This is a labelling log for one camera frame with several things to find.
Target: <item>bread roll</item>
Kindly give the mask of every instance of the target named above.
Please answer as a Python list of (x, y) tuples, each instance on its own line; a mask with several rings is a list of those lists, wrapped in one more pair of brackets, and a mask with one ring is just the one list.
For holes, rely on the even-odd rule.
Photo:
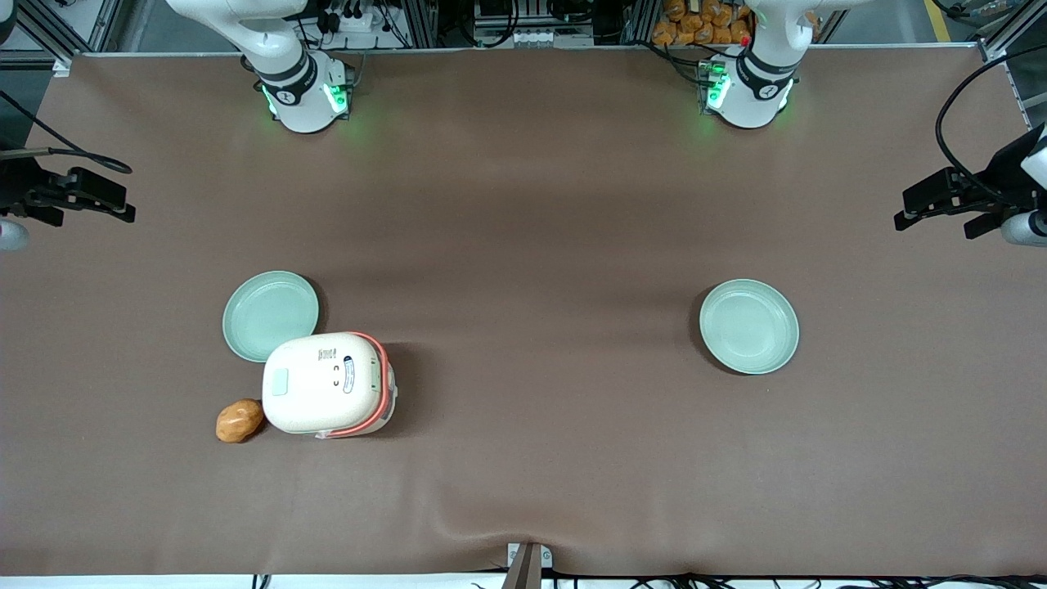
[(728, 44), (731, 42), (731, 29), (726, 26), (713, 27), (713, 44)]
[(242, 443), (259, 429), (265, 413), (254, 400), (240, 400), (218, 414), (215, 435), (226, 444)]
[(727, 26), (731, 24), (731, 16), (734, 7), (730, 4), (720, 4), (719, 12), (710, 21), (713, 26)]
[(694, 43), (711, 43), (713, 40), (713, 25), (706, 23), (701, 28), (694, 31)]
[(731, 23), (732, 43), (741, 43), (747, 37), (752, 38), (752, 35), (749, 32), (749, 25), (745, 24), (745, 21), (734, 21)]
[(654, 32), (651, 33), (651, 43), (655, 45), (672, 45), (676, 39), (676, 23), (660, 21), (654, 25)]
[(695, 30), (701, 28), (705, 22), (701, 20), (701, 15), (688, 14), (680, 20), (680, 32), (694, 32)]
[(672, 22), (680, 22), (680, 19), (687, 15), (687, 4), (684, 0), (665, 0), (665, 16)]

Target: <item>rice cooker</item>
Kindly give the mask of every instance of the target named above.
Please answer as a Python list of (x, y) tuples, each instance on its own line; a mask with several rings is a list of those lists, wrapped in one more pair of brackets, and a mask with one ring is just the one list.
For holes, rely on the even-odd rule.
[(262, 377), (265, 416), (289, 434), (370, 434), (388, 423), (396, 397), (385, 348), (355, 332), (291, 340), (269, 356)]

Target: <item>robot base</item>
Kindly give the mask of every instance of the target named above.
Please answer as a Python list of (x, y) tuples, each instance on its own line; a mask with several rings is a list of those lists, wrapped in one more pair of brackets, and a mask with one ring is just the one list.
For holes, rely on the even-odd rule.
[(338, 118), (349, 118), (355, 71), (324, 51), (309, 51), (316, 61), (316, 82), (302, 94), (296, 105), (269, 98), (272, 117), (295, 133), (322, 131)]
[(711, 60), (709, 72), (703, 77), (712, 82), (708, 88), (699, 88), (699, 100), (706, 111), (716, 113), (728, 123), (742, 129), (757, 129), (774, 120), (775, 115), (785, 108), (789, 82), (772, 99), (759, 99), (753, 91), (739, 82), (737, 60), (717, 56)]

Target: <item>yellow floor line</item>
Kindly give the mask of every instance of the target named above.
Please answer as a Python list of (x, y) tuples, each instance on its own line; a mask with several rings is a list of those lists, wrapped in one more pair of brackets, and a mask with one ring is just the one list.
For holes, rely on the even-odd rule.
[(945, 18), (941, 16), (941, 10), (931, 0), (923, 0), (923, 7), (927, 8), (927, 16), (931, 17), (931, 28), (934, 29), (934, 37), (938, 43), (951, 42), (953, 39), (945, 28)]

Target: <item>bread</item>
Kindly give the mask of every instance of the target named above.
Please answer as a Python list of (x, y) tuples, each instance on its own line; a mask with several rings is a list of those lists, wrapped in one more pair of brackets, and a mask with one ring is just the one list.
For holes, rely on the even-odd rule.
[(818, 36), (822, 32), (822, 19), (818, 18), (818, 15), (812, 12), (808, 12), (806, 16), (807, 20), (810, 21), (810, 26), (815, 29), (811, 36), (815, 41), (818, 41)]
[(676, 40), (676, 23), (660, 21), (654, 25), (654, 32), (651, 33), (651, 43), (655, 45), (672, 45)]
[(665, 0), (665, 16), (672, 22), (680, 22), (680, 19), (687, 15), (687, 4), (684, 0)]
[(215, 435), (226, 444), (242, 443), (259, 429), (264, 418), (261, 403), (240, 400), (218, 414)]
[(731, 24), (731, 17), (734, 8), (730, 4), (720, 4), (719, 12), (710, 21), (713, 26), (727, 26)]
[(680, 30), (678, 32), (694, 32), (695, 30), (701, 28), (705, 22), (701, 20), (701, 15), (688, 14), (684, 18), (680, 19)]
[(751, 38), (752, 35), (749, 32), (749, 25), (745, 21), (734, 21), (731, 23), (731, 42), (741, 43), (745, 38)]
[(703, 0), (701, 20), (712, 22), (713, 17), (720, 14), (721, 5), (719, 0)]
[(728, 44), (731, 42), (731, 29), (726, 26), (713, 27), (713, 44)]
[(694, 43), (711, 43), (713, 40), (713, 25), (706, 23), (701, 28), (694, 31)]

